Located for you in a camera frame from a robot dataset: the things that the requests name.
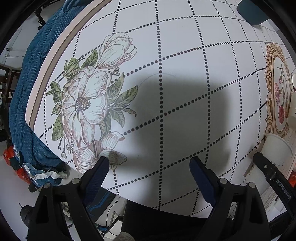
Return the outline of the floral diamond pattern tablecloth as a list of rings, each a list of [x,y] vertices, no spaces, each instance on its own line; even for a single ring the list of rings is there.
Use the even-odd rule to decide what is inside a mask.
[[[93,1],[44,59],[25,120],[79,173],[102,156],[103,186],[134,202],[206,217],[189,170],[275,197],[253,164],[287,123],[295,64],[274,26],[250,25],[238,1]]]

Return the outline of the white paper cup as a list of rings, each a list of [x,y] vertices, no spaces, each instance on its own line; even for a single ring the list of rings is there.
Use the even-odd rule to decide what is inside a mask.
[[[260,151],[271,163],[273,163],[284,176],[287,176],[293,166],[293,150],[290,144],[274,133],[266,136],[264,145]],[[275,191],[267,183],[264,174],[254,165],[245,173],[247,182],[253,182],[262,199],[264,208],[268,214],[281,214],[285,211]]]

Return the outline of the blue knitted blanket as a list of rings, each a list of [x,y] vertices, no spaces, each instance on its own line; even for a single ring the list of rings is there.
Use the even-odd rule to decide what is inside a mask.
[[[57,186],[66,178],[64,162],[32,131],[25,120],[30,93],[40,68],[56,39],[90,1],[65,1],[30,42],[9,108],[9,128],[15,158],[32,183]]]

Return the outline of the dark green yellow-lined cup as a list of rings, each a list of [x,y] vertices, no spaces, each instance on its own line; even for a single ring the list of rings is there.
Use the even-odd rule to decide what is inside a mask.
[[[242,0],[237,11],[250,25],[258,26],[269,19],[268,15],[250,0]]]

